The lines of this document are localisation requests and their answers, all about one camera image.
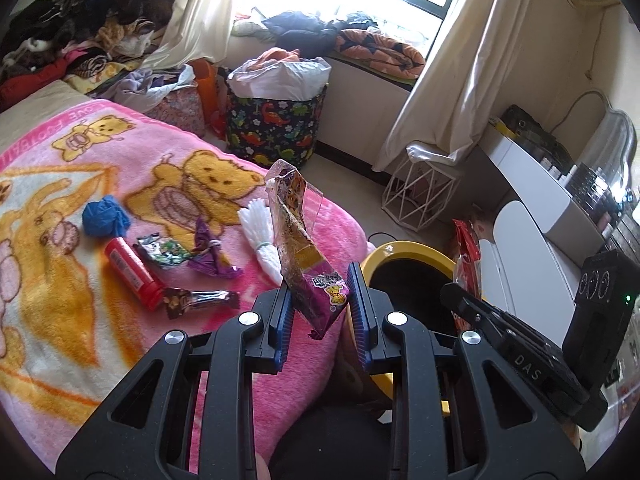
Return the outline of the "red cylindrical tube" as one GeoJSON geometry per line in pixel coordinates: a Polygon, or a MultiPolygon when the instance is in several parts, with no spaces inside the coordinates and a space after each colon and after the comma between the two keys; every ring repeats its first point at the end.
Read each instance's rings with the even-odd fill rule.
{"type": "Polygon", "coordinates": [[[117,275],[138,298],[146,310],[154,312],[163,302],[164,284],[152,274],[123,237],[112,238],[105,255],[117,275]]]}

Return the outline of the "green black snack packet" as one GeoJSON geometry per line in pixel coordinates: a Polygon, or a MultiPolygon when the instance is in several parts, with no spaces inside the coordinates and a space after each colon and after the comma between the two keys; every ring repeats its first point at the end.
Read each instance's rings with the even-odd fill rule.
{"type": "Polygon", "coordinates": [[[141,258],[162,269],[175,268],[192,259],[190,250],[173,238],[161,236],[160,233],[138,237],[134,243],[134,250],[141,258]]]}

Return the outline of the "red plastic wrapper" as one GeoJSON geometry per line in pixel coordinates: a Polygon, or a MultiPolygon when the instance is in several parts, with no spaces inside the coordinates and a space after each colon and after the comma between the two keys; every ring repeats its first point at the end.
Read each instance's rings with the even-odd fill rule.
{"type": "Polygon", "coordinates": [[[480,248],[471,226],[464,220],[454,219],[458,256],[454,267],[454,282],[475,298],[482,298],[480,248]]]}

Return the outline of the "purple yellow snack bag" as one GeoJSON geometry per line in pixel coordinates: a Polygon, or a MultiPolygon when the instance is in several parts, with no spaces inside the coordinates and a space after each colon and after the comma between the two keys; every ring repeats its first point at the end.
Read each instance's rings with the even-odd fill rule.
{"type": "Polygon", "coordinates": [[[294,309],[310,325],[309,337],[321,340],[345,309],[349,288],[311,238],[304,211],[307,181],[298,169],[277,160],[266,190],[283,281],[294,309]]]}

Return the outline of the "white dresser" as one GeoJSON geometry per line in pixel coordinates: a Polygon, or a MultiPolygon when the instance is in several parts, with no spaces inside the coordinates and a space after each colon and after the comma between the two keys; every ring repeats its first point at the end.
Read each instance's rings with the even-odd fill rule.
{"type": "Polygon", "coordinates": [[[494,126],[480,148],[515,194],[499,209],[492,239],[480,241],[483,298],[562,344],[580,269],[604,238],[566,188],[494,126]]]}

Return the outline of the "dinosaur print laundry basket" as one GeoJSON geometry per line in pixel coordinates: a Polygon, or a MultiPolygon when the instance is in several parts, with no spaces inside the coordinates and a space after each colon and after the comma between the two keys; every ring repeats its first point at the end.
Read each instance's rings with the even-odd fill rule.
{"type": "Polygon", "coordinates": [[[239,98],[228,90],[226,142],[236,157],[270,168],[283,159],[296,168],[314,154],[326,84],[308,101],[239,98]]]}

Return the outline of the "brown candy bar wrapper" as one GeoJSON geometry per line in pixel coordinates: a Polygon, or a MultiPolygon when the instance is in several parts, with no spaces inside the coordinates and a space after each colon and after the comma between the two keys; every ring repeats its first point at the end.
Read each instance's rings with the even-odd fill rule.
{"type": "Polygon", "coordinates": [[[186,290],[168,287],[164,290],[162,306],[170,320],[196,310],[229,308],[239,310],[240,295],[228,290],[186,290]]]}

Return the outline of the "white yarn tassel bundle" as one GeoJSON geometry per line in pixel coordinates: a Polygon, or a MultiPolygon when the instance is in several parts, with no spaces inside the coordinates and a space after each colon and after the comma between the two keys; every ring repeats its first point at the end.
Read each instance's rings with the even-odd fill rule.
{"type": "Polygon", "coordinates": [[[262,198],[253,198],[238,211],[240,225],[253,249],[258,264],[273,284],[283,282],[277,247],[274,246],[273,225],[268,206],[262,198]]]}

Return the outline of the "cream curtain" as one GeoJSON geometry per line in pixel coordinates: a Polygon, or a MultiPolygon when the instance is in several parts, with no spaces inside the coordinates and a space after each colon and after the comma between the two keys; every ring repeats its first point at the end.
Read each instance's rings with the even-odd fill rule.
{"type": "Polygon", "coordinates": [[[432,53],[373,164],[381,171],[412,142],[455,165],[480,138],[522,43],[532,0],[454,0],[432,53]]]}
{"type": "Polygon", "coordinates": [[[227,56],[234,0],[175,0],[160,46],[141,66],[178,67],[204,58],[218,63],[227,56]]]}

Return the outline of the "orange patterned folded blanket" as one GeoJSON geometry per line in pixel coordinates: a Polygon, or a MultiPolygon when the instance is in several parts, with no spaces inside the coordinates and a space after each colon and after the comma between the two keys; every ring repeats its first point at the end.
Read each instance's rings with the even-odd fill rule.
{"type": "Polygon", "coordinates": [[[403,81],[416,81],[425,66],[423,55],[410,44],[364,29],[341,30],[334,52],[372,72],[403,81]]]}

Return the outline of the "purple snack wrapper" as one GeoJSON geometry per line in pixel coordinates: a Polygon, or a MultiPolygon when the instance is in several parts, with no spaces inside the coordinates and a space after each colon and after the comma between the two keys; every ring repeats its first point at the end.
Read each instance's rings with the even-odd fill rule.
{"type": "Polygon", "coordinates": [[[210,278],[235,280],[243,274],[243,270],[229,260],[222,250],[220,239],[213,234],[202,217],[196,220],[194,248],[191,255],[192,258],[186,266],[210,278]]]}

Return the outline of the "pile of dark clothes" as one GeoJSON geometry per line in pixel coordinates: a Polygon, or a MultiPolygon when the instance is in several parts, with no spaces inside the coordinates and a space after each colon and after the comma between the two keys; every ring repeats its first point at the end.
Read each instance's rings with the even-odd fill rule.
{"type": "Polygon", "coordinates": [[[96,36],[109,18],[130,25],[139,18],[155,29],[166,26],[175,0],[34,0],[9,21],[1,53],[16,50],[27,39],[50,41],[62,48],[96,36]]]}

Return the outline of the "blue paper ball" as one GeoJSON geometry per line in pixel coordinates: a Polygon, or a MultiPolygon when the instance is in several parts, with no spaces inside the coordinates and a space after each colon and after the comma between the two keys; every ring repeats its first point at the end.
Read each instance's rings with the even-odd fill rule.
{"type": "Polygon", "coordinates": [[[105,195],[85,206],[82,212],[82,226],[91,237],[125,237],[131,221],[118,200],[113,195],[105,195]]]}

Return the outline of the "black jacket on sill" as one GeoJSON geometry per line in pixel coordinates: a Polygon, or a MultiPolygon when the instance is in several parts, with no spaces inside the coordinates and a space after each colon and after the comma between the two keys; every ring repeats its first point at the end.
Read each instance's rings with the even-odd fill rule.
{"type": "Polygon", "coordinates": [[[276,40],[278,48],[297,50],[302,58],[329,55],[334,50],[338,33],[347,27],[346,21],[324,22],[300,12],[283,12],[262,20],[262,24],[276,40]]]}

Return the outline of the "black box on dresser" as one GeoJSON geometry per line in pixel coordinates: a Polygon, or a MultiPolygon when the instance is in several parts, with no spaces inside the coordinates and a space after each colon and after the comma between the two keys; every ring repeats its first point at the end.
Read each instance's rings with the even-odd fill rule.
{"type": "Polygon", "coordinates": [[[500,116],[506,128],[515,134],[515,142],[537,162],[548,159],[562,171],[570,170],[574,160],[564,146],[541,127],[526,110],[512,104],[500,116]]]}

